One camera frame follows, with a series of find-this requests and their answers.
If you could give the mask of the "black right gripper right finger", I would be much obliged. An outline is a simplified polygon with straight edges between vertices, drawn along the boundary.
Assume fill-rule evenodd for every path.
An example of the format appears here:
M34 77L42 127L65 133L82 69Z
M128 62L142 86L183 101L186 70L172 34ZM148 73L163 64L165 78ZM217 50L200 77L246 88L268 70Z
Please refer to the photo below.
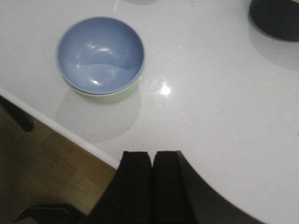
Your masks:
M154 172L156 224L258 224L210 187L180 151L157 152Z

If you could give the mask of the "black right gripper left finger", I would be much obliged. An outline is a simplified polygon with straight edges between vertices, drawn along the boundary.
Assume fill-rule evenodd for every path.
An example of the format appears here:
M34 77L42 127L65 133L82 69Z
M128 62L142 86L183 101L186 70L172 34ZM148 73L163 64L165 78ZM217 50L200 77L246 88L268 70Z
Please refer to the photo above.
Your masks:
M91 224L150 224L152 166L147 152L124 152L120 165L90 212Z

